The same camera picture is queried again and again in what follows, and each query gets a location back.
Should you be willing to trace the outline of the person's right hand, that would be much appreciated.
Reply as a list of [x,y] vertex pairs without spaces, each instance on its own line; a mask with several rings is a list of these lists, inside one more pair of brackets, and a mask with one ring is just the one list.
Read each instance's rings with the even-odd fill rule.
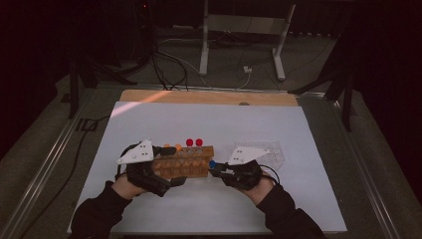
[[275,186],[275,180],[268,173],[264,172],[260,181],[252,189],[242,190],[255,206],[259,205]]

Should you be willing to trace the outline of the black tripod stand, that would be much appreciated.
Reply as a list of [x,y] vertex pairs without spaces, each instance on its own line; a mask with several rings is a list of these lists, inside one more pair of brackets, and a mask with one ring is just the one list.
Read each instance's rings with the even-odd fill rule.
[[323,65],[318,77],[298,89],[289,90],[289,94],[303,95],[317,86],[330,82],[324,97],[328,101],[337,101],[340,95],[343,95],[341,107],[341,121],[344,127],[351,131],[350,114],[352,90],[355,73],[355,54],[353,42],[347,39],[347,35],[342,33],[337,39],[334,47],[325,64]]
[[135,82],[129,81],[113,72],[105,65],[96,61],[93,57],[79,50],[74,50],[69,56],[69,77],[70,77],[70,114],[69,118],[73,118],[80,108],[80,87],[82,82],[86,88],[94,89],[99,81],[95,72],[100,72],[110,77],[114,81],[123,85],[134,86]]

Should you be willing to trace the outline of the person's left hand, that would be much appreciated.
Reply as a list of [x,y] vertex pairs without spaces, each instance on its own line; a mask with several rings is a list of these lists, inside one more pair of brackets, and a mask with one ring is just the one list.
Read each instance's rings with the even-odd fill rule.
[[119,176],[112,184],[111,188],[122,198],[126,200],[133,199],[146,192],[145,189],[137,187],[128,181],[127,175]]

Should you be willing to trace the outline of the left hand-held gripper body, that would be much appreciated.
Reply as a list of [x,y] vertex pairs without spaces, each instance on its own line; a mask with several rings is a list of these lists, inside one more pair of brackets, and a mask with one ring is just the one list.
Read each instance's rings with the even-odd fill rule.
[[155,195],[163,197],[170,189],[170,182],[154,173],[155,159],[150,139],[128,146],[116,161],[116,176],[127,175],[129,182]]

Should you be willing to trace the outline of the aluminium floor rail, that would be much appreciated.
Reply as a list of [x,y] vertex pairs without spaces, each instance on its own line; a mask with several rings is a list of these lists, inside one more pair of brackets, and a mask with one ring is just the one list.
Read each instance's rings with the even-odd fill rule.
[[357,174],[365,190],[367,198],[371,204],[372,211],[374,212],[378,224],[381,227],[385,239],[402,239],[385,205],[385,202],[369,172],[364,158],[352,137],[352,134],[347,131],[345,129],[345,126],[343,125],[342,107],[340,106],[340,103],[338,101],[331,102],[330,109],[335,117],[335,121],[338,124],[343,137],[347,142],[348,147],[351,150],[352,160],[356,166]]
[[70,119],[66,118],[66,123],[61,129],[60,134],[54,140],[48,154],[37,168],[37,171],[33,174],[31,181],[22,193],[10,217],[4,226],[0,228],[0,239],[15,239],[20,236],[21,229],[75,131],[81,111],[92,99],[94,93],[94,90],[84,90],[80,99],[80,106]]
[[[160,85],[115,85],[115,84],[99,84],[97,89],[109,90],[153,90],[153,91],[167,91]],[[258,94],[287,94],[288,91],[277,90],[242,90],[242,89],[227,89],[227,88],[208,88],[208,87],[177,87],[173,92],[213,92],[213,93],[258,93]],[[324,98],[325,93],[305,92],[301,95],[294,95],[299,98]]]

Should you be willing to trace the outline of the grey metal stand frame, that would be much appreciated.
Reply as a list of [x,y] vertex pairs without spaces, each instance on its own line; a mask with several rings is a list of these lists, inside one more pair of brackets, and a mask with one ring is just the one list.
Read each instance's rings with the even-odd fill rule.
[[287,13],[282,18],[267,18],[255,16],[218,15],[209,13],[209,0],[203,0],[203,33],[202,50],[199,65],[199,75],[206,76],[209,59],[209,31],[229,31],[236,33],[252,33],[278,35],[279,43],[272,49],[272,58],[279,81],[286,79],[282,62],[282,51],[296,10],[296,4],[288,5]]

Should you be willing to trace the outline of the clear acrylic test tube rack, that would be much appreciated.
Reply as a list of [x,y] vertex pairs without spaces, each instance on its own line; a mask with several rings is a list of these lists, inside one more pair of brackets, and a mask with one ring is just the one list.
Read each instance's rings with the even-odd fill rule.
[[230,165],[240,165],[256,160],[259,164],[279,169],[284,162],[278,141],[237,141],[229,159]]

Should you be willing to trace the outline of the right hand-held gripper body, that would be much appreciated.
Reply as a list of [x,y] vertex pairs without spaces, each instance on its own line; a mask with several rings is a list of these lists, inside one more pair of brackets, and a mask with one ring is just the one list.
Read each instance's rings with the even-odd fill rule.
[[268,154],[265,148],[237,146],[221,172],[223,182],[230,187],[250,190],[259,184],[263,170],[257,159]]

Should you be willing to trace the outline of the wooden test tube rack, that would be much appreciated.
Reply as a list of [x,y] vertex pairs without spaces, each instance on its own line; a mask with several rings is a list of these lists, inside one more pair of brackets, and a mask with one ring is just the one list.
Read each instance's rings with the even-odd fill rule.
[[212,146],[180,147],[173,155],[159,155],[152,164],[152,170],[166,179],[206,177],[213,156]]

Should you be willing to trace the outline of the white table cover sheet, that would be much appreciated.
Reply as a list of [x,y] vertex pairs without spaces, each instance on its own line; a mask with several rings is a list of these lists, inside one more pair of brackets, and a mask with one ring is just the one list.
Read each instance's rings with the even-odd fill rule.
[[[118,102],[80,198],[101,193],[116,173],[116,161],[131,144],[155,145],[200,138],[227,161],[237,142],[274,141],[282,150],[277,172],[296,205],[325,232],[346,229],[314,137],[300,107],[260,107]],[[159,197],[131,202],[113,227],[121,234],[265,234],[264,214],[238,190],[214,177],[191,178]]]

